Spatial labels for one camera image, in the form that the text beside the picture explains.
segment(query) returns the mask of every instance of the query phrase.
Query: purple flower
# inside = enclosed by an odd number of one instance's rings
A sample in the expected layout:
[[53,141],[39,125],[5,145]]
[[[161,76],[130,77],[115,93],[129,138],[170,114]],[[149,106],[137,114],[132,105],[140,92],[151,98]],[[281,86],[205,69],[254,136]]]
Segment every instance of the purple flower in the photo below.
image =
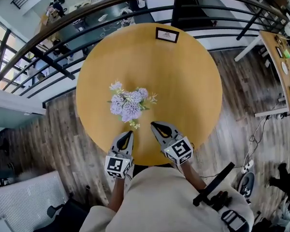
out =
[[138,92],[141,94],[142,100],[144,100],[148,97],[148,92],[147,92],[146,88],[141,87],[138,89]]
[[124,98],[121,95],[113,95],[111,102],[112,103],[121,103],[121,102],[124,102]]
[[123,106],[122,106],[122,121],[123,122],[128,122],[132,119],[137,119],[140,117],[142,114],[141,108],[139,104],[127,101]]
[[138,91],[130,92],[129,98],[133,103],[140,103],[142,101],[142,95]]
[[122,112],[122,102],[113,102],[111,104],[111,113],[112,114],[120,114]]
[[115,82],[114,84],[111,84],[110,90],[116,90],[116,89],[121,89],[122,84],[120,82]]

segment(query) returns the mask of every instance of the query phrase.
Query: black strap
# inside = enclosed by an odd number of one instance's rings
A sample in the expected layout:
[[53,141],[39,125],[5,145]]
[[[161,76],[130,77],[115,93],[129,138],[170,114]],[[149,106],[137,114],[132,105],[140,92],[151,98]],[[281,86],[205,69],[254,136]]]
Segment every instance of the black strap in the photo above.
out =
[[227,175],[234,168],[234,163],[230,162],[227,167],[225,167],[216,178],[208,184],[208,186],[200,193],[194,200],[193,205],[199,206],[201,201],[204,201],[207,205],[210,205],[210,201],[207,196],[227,177]]
[[236,211],[228,210],[224,212],[221,220],[226,223],[230,232],[249,232],[249,224]]

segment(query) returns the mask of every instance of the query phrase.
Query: black frame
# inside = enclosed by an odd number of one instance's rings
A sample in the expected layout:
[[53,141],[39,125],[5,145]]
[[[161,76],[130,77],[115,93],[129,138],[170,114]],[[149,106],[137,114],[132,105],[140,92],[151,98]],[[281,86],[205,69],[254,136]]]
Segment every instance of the black frame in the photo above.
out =
[[[176,34],[175,40],[172,41],[172,40],[167,40],[167,39],[159,38],[159,37],[158,37],[158,32],[159,32],[159,31],[163,31],[163,32],[168,32],[168,33]],[[169,30],[169,29],[164,29],[164,28],[156,27],[156,39],[157,39],[157,40],[162,40],[162,41],[168,41],[168,42],[172,42],[172,43],[177,43],[178,36],[179,36],[179,32],[178,32],[178,31],[174,31],[174,30]]]

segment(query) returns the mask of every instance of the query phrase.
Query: person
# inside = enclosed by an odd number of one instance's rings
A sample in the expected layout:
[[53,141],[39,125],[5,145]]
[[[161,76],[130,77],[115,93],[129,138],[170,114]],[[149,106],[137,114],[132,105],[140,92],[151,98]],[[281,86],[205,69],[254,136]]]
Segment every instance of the person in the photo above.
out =
[[58,15],[59,15],[60,17],[64,17],[64,16],[65,16],[65,14],[64,14],[64,12],[63,12],[63,7],[60,5],[60,3],[59,3],[58,0],[54,0],[53,8],[54,8],[55,10],[57,10]]
[[[132,10],[129,9],[128,7],[125,7],[123,9],[121,9],[119,15],[127,15],[127,14],[130,14],[132,13]],[[130,25],[133,25],[135,24],[135,21],[134,21],[134,17],[128,17],[126,19],[122,19],[121,20],[121,27],[127,27],[127,26],[130,26]]]
[[49,17],[55,11],[55,9],[53,8],[53,5],[54,5],[54,3],[51,2],[49,4],[49,6],[47,7],[47,9],[46,9],[46,16],[47,17]]
[[[80,232],[229,232],[217,211],[203,202],[198,207],[193,205],[206,183],[188,161],[180,167],[183,174],[170,164],[135,165],[126,194],[125,180],[116,179],[108,206],[92,207]],[[241,215],[251,231],[254,217],[245,198],[225,183],[209,198],[220,190],[232,197],[228,208]]]
[[279,188],[280,190],[282,190],[287,194],[288,201],[290,201],[290,174],[288,173],[286,167],[287,167],[286,163],[281,163],[278,166],[280,178],[276,179],[274,177],[271,177],[267,186]]
[[[61,42],[60,39],[55,39],[55,40],[53,41],[53,46],[59,44],[60,42]],[[59,56],[60,54],[65,55],[65,54],[67,54],[68,52],[71,52],[71,50],[68,48],[68,44],[66,43],[66,44],[64,44],[64,45],[58,46],[58,48],[56,48],[56,49],[54,50],[54,55],[55,55],[55,56]],[[70,60],[70,61],[73,61],[73,56],[74,56],[74,54],[71,54],[71,55],[69,55],[69,56],[67,57],[67,59]]]

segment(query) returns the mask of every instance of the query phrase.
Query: black and white marker cube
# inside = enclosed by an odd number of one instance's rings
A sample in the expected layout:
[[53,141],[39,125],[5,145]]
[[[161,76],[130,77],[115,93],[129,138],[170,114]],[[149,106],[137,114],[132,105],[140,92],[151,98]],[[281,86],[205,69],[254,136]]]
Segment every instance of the black and white marker cube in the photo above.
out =
[[128,170],[132,166],[130,159],[119,158],[115,156],[106,156],[105,171],[115,178],[125,178]]
[[187,137],[178,140],[176,143],[163,150],[164,155],[177,165],[181,165],[187,161],[193,154],[193,147],[191,146]]

